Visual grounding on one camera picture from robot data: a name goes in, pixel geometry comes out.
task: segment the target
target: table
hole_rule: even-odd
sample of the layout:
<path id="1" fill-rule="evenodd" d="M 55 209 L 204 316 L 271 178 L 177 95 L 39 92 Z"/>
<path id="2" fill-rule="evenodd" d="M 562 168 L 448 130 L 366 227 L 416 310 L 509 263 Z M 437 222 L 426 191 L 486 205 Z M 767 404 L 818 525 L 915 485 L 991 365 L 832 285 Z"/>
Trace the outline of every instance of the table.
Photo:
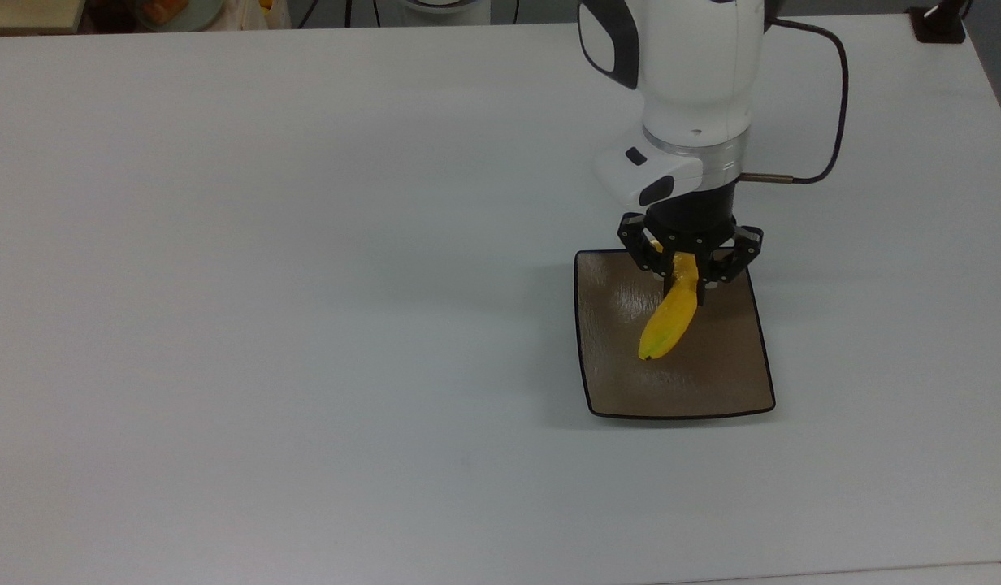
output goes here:
<path id="1" fill-rule="evenodd" d="M 779 406 L 682 424 L 585 405 L 641 101 L 575 26 L 0 38 L 0 585 L 1001 561 L 1001 111 L 970 44 L 807 20 L 841 162 L 737 203 Z M 806 174 L 835 52 L 768 34 L 749 169 Z"/>
<path id="2" fill-rule="evenodd" d="M 0 0 L 0 34 L 71 34 L 85 0 Z"/>

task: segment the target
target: yellow banana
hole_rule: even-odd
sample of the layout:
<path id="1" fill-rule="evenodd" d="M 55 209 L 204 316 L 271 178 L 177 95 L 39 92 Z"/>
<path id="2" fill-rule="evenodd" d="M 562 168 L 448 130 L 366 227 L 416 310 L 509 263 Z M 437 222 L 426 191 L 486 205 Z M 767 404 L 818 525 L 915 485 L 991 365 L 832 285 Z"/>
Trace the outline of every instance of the yellow banana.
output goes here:
<path id="1" fill-rule="evenodd" d="M 698 282 L 695 254 L 675 252 L 675 284 L 645 324 L 638 344 L 639 359 L 656 360 L 675 349 L 689 324 L 693 323 L 698 307 Z"/>

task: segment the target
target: brown plate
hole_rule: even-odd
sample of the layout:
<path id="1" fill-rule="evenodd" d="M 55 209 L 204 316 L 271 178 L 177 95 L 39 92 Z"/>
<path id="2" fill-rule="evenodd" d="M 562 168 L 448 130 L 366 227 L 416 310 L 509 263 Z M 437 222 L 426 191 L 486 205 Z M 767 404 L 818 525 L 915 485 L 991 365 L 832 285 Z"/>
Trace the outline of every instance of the brown plate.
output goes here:
<path id="1" fill-rule="evenodd" d="M 576 340 L 587 405 L 616 419 L 718 419 L 775 408 L 749 271 L 706 291 L 685 337 L 659 360 L 638 341 L 663 282 L 624 249 L 576 254 Z"/>

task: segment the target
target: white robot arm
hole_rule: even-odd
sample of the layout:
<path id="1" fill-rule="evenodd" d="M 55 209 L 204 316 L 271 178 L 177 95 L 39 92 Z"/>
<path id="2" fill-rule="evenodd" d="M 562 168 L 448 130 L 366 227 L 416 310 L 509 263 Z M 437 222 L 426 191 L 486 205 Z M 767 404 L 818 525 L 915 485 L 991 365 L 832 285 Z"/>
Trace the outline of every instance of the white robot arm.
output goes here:
<path id="1" fill-rule="evenodd" d="M 732 199 L 765 12 L 765 0 L 581 0 L 579 7 L 591 64 L 645 95 L 641 128 L 594 159 L 602 184 L 632 211 L 620 239 L 639 267 L 668 285 L 673 252 L 697 255 L 699 304 L 708 284 L 731 280 L 761 250 L 763 232 L 736 225 Z M 730 239 L 734 252 L 714 259 Z"/>

